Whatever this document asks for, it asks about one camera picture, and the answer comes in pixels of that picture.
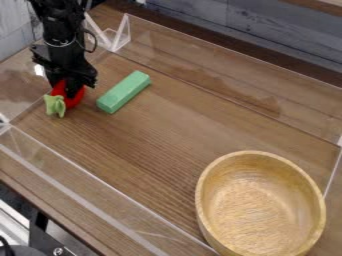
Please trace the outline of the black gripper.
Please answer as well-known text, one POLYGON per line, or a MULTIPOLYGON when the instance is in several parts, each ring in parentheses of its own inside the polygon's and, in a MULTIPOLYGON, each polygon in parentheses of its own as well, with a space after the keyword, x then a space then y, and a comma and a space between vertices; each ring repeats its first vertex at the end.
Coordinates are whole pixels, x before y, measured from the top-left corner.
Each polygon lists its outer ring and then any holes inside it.
POLYGON ((65 94, 73 98, 82 88, 94 87, 97 71, 85 59, 86 48, 81 43, 72 43, 64 47, 45 44, 32 44, 29 50, 32 60, 41 65, 50 87, 65 80, 65 94))

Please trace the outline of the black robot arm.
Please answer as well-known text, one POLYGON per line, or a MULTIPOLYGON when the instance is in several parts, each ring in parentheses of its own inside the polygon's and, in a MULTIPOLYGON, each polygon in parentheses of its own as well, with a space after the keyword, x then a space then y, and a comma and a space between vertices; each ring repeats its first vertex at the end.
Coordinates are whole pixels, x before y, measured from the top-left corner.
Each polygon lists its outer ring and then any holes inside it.
POLYGON ((77 0, 28 0, 42 25, 42 43, 30 46, 32 60, 41 65, 54 88, 64 83, 65 96, 72 99, 84 86, 96 85, 97 71, 85 58, 96 50, 85 47, 85 8, 77 0))

